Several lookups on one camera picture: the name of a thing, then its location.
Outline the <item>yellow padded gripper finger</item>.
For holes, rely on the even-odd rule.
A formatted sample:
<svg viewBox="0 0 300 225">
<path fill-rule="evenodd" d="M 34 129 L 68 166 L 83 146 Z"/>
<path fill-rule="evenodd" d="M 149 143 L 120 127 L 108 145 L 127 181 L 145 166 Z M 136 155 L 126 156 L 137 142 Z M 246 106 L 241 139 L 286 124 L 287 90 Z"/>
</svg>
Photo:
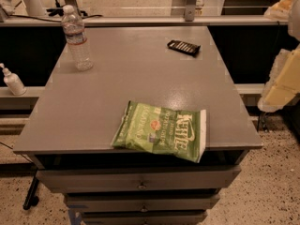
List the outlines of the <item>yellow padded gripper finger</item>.
<svg viewBox="0 0 300 225">
<path fill-rule="evenodd" d="M 281 110 L 300 92 L 300 49 L 281 49 L 262 90 L 258 108 L 262 112 Z"/>
</svg>

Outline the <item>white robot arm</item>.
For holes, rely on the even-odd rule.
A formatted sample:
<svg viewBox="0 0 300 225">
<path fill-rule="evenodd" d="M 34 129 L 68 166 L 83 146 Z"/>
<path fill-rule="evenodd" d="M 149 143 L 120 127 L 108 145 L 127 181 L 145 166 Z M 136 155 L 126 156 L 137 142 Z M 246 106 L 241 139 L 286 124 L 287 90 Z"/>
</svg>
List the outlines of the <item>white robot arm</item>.
<svg viewBox="0 0 300 225">
<path fill-rule="evenodd" d="M 273 20 L 287 20 L 288 34 L 300 40 L 300 0 L 280 0 L 269 7 L 264 16 Z M 262 112 L 281 110 L 300 93 L 300 48 L 291 52 L 281 49 L 275 58 L 265 84 L 258 108 Z"/>
</svg>

